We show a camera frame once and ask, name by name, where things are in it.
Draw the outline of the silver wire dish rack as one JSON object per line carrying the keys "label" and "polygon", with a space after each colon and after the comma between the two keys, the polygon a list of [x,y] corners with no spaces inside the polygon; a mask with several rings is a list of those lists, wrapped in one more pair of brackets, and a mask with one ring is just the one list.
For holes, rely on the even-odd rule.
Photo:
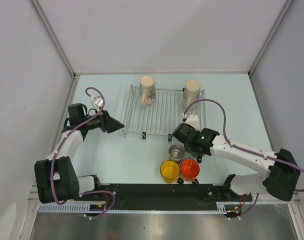
{"label": "silver wire dish rack", "polygon": [[183,89],[156,89],[156,100],[141,106],[140,88],[130,86],[123,117],[123,135],[136,134],[143,140],[147,136],[166,137],[172,141],[172,132],[183,121]]}

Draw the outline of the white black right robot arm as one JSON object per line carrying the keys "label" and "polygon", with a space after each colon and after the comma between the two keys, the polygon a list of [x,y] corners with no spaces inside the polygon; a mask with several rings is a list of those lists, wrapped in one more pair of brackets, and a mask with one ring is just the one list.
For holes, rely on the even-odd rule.
{"label": "white black right robot arm", "polygon": [[279,152],[264,152],[245,145],[237,146],[215,130],[197,130],[185,122],[176,127],[172,136],[198,159],[204,155],[217,156],[256,172],[229,175],[222,188],[222,194],[227,200],[234,201],[246,193],[269,193],[286,202],[292,199],[301,171],[290,151],[281,149]]}

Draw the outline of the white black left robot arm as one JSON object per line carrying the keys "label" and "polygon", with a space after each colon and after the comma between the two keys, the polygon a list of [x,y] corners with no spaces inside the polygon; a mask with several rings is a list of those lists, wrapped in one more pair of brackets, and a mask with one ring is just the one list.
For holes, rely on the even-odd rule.
{"label": "white black left robot arm", "polygon": [[111,117],[107,110],[86,114],[87,107],[82,103],[68,106],[69,117],[64,122],[61,139],[55,150],[45,160],[34,165],[38,198],[41,203],[62,205],[68,200],[97,200],[103,188],[95,174],[78,177],[72,159],[90,130],[100,129],[113,133],[125,125]]}

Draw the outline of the beige decorated mug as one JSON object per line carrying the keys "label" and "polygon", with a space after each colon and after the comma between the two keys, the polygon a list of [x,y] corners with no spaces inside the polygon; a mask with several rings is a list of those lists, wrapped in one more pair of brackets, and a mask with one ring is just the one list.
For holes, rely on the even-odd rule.
{"label": "beige decorated mug", "polygon": [[145,107],[156,100],[156,82],[151,76],[140,79],[140,105]]}

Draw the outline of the beige plain mug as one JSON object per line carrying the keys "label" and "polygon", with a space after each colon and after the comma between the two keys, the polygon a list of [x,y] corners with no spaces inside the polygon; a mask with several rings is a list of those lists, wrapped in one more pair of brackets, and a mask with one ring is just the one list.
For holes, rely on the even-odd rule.
{"label": "beige plain mug", "polygon": [[190,80],[185,84],[182,97],[182,106],[186,109],[197,99],[201,91],[201,84],[197,80]]}

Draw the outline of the dark green mug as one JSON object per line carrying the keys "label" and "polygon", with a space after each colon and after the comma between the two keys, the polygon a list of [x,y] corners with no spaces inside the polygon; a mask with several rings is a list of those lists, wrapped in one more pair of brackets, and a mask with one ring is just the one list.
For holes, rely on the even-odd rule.
{"label": "dark green mug", "polygon": [[203,148],[201,147],[190,147],[187,152],[196,159],[198,163],[202,163],[203,156],[205,153],[203,152]]}

